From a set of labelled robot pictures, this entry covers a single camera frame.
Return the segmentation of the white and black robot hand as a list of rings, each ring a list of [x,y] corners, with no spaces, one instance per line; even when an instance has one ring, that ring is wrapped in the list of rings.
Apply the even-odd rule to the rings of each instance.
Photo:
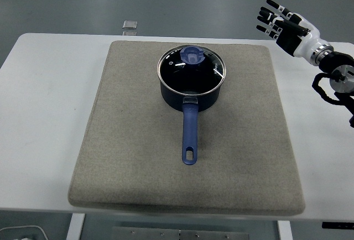
[[[272,10],[261,7],[257,19],[262,24],[256,28],[275,40],[287,54],[319,66],[320,61],[334,51],[329,42],[320,38],[319,30],[302,15],[273,0],[266,0],[266,3]]]

